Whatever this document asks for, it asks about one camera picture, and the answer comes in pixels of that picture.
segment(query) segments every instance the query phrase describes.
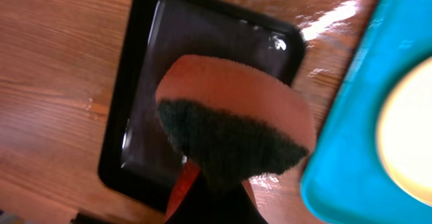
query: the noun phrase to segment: sponge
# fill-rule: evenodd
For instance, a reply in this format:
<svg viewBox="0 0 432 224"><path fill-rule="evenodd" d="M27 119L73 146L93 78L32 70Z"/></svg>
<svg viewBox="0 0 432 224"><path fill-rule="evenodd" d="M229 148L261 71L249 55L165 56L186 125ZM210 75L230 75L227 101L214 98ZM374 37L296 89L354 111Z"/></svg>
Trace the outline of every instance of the sponge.
<svg viewBox="0 0 432 224"><path fill-rule="evenodd" d="M184 55L160 82L156 102L169 141L200 166L214 190L282 174L315 147L302 97L244 64Z"/></svg>

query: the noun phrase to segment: wooden surface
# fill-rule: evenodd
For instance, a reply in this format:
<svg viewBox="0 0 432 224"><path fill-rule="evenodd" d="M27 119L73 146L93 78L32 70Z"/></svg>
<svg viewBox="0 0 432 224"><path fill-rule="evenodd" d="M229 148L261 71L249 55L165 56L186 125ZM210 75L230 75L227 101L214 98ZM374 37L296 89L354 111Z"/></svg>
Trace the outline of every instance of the wooden surface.
<svg viewBox="0 0 432 224"><path fill-rule="evenodd" d="M225 0L303 29L294 83L321 129L377 0ZM131 0L0 0L0 209L67 223L78 209L116 223L163 214L104 187L97 163ZM301 166L251 183L270 223L315 223Z"/></svg>

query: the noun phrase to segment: black rectangular tray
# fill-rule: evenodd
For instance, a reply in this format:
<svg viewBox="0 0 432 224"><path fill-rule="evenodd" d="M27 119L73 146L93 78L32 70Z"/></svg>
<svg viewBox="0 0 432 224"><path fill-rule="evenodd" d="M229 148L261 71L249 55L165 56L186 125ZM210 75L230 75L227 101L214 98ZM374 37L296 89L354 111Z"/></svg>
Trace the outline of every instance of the black rectangular tray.
<svg viewBox="0 0 432 224"><path fill-rule="evenodd" d="M290 85L304 57L292 25L218 0L133 0L99 176L103 183L165 211L182 167L155 113L155 90L184 54L231 59Z"/></svg>

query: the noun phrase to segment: wet table surface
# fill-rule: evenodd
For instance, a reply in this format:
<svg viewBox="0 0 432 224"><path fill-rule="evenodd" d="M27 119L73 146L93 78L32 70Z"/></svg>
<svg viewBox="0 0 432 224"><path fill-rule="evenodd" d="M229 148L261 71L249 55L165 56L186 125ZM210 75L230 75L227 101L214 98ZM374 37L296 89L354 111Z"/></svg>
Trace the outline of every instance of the wet table surface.
<svg viewBox="0 0 432 224"><path fill-rule="evenodd" d="M377 0L224 0L293 23L308 42L293 87L319 132ZM37 223L78 210L162 223L107 189L97 164L131 0L0 0L0 209ZM302 203L303 165L254 177L272 223L318 223Z"/></svg>

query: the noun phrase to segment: turquoise tray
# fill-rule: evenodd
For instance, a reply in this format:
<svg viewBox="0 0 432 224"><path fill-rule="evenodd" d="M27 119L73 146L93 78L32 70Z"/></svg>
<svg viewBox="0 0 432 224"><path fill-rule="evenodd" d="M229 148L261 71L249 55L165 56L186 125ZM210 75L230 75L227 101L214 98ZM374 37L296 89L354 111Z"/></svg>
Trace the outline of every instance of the turquoise tray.
<svg viewBox="0 0 432 224"><path fill-rule="evenodd" d="M406 72L431 55L432 0L380 0L302 178L303 200L318 218L432 223L432 207L388 177L375 149L383 101Z"/></svg>

